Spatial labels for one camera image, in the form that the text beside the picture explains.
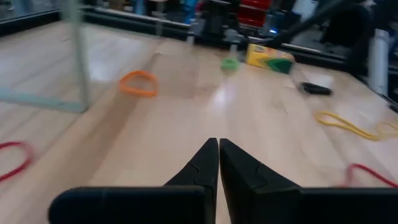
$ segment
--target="metal frame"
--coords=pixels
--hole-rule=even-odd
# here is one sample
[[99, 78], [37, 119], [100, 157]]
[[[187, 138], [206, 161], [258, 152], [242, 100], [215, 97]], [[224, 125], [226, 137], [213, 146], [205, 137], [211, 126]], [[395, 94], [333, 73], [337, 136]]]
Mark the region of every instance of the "metal frame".
[[77, 83], [80, 88], [79, 102], [61, 101], [56, 98], [43, 97], [31, 95], [28, 93], [20, 93], [9, 88], [0, 88], [0, 100], [10, 103], [20, 103], [32, 106], [41, 106], [56, 110], [70, 111], [74, 113], [81, 113], [89, 107], [89, 90], [88, 90], [88, 72], [86, 69], [86, 55], [84, 48], [84, 40], [80, 30], [81, 12], [78, 10], [79, 0], [68, 0], [69, 4], [66, 6], [66, 11], [69, 16], [68, 19], [72, 25], [72, 44], [75, 58], [75, 73]]

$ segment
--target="yellow and green box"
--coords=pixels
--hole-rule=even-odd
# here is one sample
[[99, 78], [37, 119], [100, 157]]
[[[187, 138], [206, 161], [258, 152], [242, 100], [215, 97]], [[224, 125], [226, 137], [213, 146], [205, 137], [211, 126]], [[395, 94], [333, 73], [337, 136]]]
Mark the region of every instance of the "yellow and green box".
[[289, 53], [256, 44], [249, 44], [246, 55], [246, 63], [249, 65], [285, 74], [290, 73], [294, 62], [293, 55]]

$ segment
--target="wooden table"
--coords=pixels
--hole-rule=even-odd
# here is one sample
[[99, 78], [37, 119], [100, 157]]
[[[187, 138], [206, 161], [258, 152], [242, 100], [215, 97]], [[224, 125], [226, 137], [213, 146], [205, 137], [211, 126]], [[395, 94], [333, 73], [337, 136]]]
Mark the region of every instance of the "wooden table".
[[[16, 37], [33, 43], [46, 33], [53, 39], [45, 43], [60, 44], [55, 38], [66, 34], [59, 26], [63, 25], [49, 26], [40, 35], [32, 31]], [[220, 71], [220, 62], [227, 52], [198, 46], [189, 52], [186, 43], [177, 40], [93, 26], [85, 29], [92, 43], [88, 55], [95, 93], [89, 111], [78, 116], [2, 104], [11, 109], [7, 113], [0, 111], [0, 119], [9, 131], [18, 133], [3, 133], [2, 140], [28, 140], [36, 148], [37, 157], [23, 174], [0, 184], [0, 223], [45, 223], [49, 203], [70, 187], [162, 185], [210, 137], [232, 140], [302, 186], [338, 185], [352, 162], [366, 164], [392, 180], [398, 178], [398, 140], [368, 141], [322, 126], [313, 118], [317, 111], [328, 110], [368, 130], [380, 121], [398, 122], [398, 115], [382, 98], [348, 74], [296, 64], [289, 76], [241, 64], [236, 73], [225, 75]], [[13, 44], [17, 50], [20, 42], [2, 39], [0, 50]], [[51, 58], [63, 54], [64, 48], [52, 51]], [[66, 82], [69, 76], [63, 75], [69, 74], [69, 68], [57, 68], [64, 72], [58, 74], [56, 85], [72, 91], [73, 83]], [[139, 98], [118, 91], [119, 77], [138, 69], [159, 78], [158, 96]], [[30, 83], [24, 85], [32, 91], [61, 94], [45, 84], [49, 77], [31, 74], [28, 80], [36, 82], [24, 78], [24, 83]], [[327, 82], [335, 94], [303, 95], [294, 87], [292, 77], [298, 82]], [[21, 88], [18, 83], [22, 81], [17, 78], [3, 74], [4, 82], [9, 80]], [[15, 158], [3, 159], [0, 169]], [[356, 186], [384, 186], [362, 172], [355, 175]], [[217, 223], [229, 223], [221, 182], [218, 190]]]

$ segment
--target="black machine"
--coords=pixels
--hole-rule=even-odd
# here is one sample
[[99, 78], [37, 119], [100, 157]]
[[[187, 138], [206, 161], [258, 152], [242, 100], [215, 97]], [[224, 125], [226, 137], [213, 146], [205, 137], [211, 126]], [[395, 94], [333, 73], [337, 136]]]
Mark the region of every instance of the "black machine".
[[397, 189], [305, 188], [228, 139], [209, 139], [163, 187], [82, 187], [60, 194], [51, 224], [214, 224], [218, 161], [232, 224], [397, 223]]

